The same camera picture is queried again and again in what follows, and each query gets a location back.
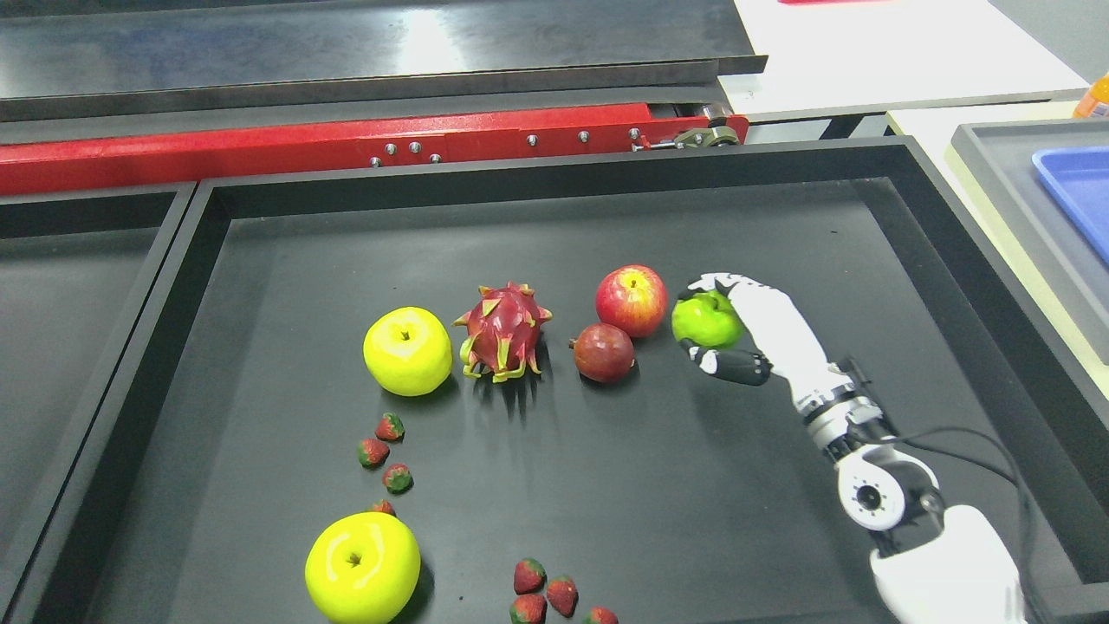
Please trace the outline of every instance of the black tray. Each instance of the black tray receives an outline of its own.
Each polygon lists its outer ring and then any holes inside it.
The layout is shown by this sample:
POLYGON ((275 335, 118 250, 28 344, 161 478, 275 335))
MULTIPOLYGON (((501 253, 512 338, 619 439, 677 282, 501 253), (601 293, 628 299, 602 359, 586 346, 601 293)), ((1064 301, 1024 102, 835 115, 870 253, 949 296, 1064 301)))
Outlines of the black tray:
MULTIPOLYGON (((69 479, 193 187, 0 197, 4 608, 69 479)), ((64 518, 57 521, 65 526, 64 518)))
MULTIPOLYGON (((1089 450, 1052 430, 1100 421, 937 178, 910 139, 884 139, 203 183, 105 398, 108 449, 79 462, 96 479, 53 553, 65 565, 16 617, 322 622, 304 557, 385 495, 354 446, 391 410, 408 427, 394 459, 416 480, 396 505, 427 571, 401 622, 506 621, 522 556, 627 622, 892 622, 782 380, 712 380, 668 327, 638 344, 625 382, 577 375, 566 341, 629 262, 673 290, 715 269, 781 287, 903 431, 999 436, 1042 511, 1048 603, 1100 617, 1103 491, 1092 457, 1074 462, 1089 450), (362 339, 385 311, 449 323, 478 284, 507 279, 553 310, 541 377, 494 387, 456 370, 414 400, 369 378, 362 339)), ((926 460, 947 501, 981 509, 1014 549, 1011 489, 926 460)))

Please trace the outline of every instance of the robotic hand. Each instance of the robotic hand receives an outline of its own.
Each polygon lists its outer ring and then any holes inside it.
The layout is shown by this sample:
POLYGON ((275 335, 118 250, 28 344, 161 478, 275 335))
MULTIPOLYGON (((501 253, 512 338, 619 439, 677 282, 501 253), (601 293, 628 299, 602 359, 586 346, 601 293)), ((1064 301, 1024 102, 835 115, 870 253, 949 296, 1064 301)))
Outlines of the robotic hand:
POLYGON ((835 466, 844 511, 874 539, 871 569, 889 611, 903 624, 1024 623, 1017 566, 989 521, 947 508, 924 462, 878 443, 896 437, 893 426, 853 369, 827 361, 790 296, 744 275, 705 273, 679 298, 710 290, 728 296, 759 351, 682 347, 712 377, 788 382, 810 437, 835 466))

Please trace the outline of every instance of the gray metal panel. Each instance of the gray metal panel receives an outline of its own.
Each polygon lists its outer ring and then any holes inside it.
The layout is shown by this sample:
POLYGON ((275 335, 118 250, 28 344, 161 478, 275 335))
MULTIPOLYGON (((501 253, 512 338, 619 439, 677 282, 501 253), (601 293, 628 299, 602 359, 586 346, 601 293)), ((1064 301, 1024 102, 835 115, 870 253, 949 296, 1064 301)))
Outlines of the gray metal panel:
POLYGON ((57 501, 192 191, 0 198, 0 613, 44 526, 68 530, 57 501))
POLYGON ((726 102, 728 95, 713 80, 709 84, 632 86, 480 95, 450 95, 404 100, 291 104, 200 111, 173 111, 109 116, 75 116, 0 122, 3 143, 40 143, 104 136, 133 136, 164 132, 193 132, 228 127, 258 127, 292 123, 316 123, 399 116, 462 114, 470 112, 582 106, 625 102, 705 103, 726 102))
POLYGON ((1109 362, 1109 269, 1040 184, 1031 160, 1046 147, 1109 144, 1109 123, 971 123, 958 127, 952 144, 1090 347, 1109 362))
POLYGON ((761 71, 730 0, 286 3, 13 18, 0 117, 705 82, 761 71))

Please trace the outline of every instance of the metal bracket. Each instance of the metal bracket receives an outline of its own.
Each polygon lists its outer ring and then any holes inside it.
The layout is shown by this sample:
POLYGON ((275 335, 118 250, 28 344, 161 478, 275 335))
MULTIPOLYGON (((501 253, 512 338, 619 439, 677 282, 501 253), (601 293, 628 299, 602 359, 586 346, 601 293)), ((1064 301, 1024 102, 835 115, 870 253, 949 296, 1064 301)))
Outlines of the metal bracket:
POLYGON ((661 141, 647 145, 632 145, 631 150, 683 150, 685 147, 715 147, 719 145, 739 145, 740 136, 735 130, 726 125, 715 127, 694 127, 674 136, 672 141, 661 141))

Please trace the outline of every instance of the green apple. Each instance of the green apple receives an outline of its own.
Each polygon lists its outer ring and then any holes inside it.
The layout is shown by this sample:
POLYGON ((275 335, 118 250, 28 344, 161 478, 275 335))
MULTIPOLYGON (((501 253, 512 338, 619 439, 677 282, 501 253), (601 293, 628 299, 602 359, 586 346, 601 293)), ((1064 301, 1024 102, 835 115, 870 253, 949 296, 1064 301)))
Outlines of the green apple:
POLYGON ((408 604, 419 579, 411 530, 383 512, 335 521, 304 563, 308 596, 336 624, 387 624, 408 604))
POLYGON ((675 339, 688 338, 709 349, 728 349, 745 331, 732 301, 716 290, 680 299, 671 311, 670 329, 675 339))
POLYGON ((439 388, 450 376, 454 349, 447 328, 423 307, 399 307, 366 333, 362 355, 381 388, 418 397, 439 388))

